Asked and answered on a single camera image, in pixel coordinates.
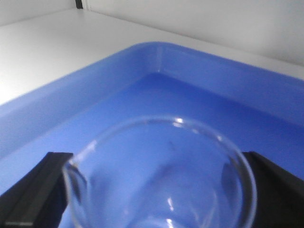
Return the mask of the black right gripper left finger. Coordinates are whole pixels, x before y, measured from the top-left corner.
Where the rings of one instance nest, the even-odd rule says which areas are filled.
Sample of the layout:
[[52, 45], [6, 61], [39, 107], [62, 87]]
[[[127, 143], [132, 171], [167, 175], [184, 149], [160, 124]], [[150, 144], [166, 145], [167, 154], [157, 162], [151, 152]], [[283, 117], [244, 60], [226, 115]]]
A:
[[57, 228], [67, 207], [62, 168], [69, 152], [48, 152], [0, 197], [2, 228]]

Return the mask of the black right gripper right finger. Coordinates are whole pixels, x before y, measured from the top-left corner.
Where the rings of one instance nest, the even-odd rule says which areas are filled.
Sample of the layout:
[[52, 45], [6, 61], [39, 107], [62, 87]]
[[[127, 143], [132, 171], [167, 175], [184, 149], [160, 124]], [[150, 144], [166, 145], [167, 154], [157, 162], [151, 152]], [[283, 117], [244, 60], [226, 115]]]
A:
[[255, 180], [254, 228], [302, 228], [304, 181], [257, 152], [243, 152]]

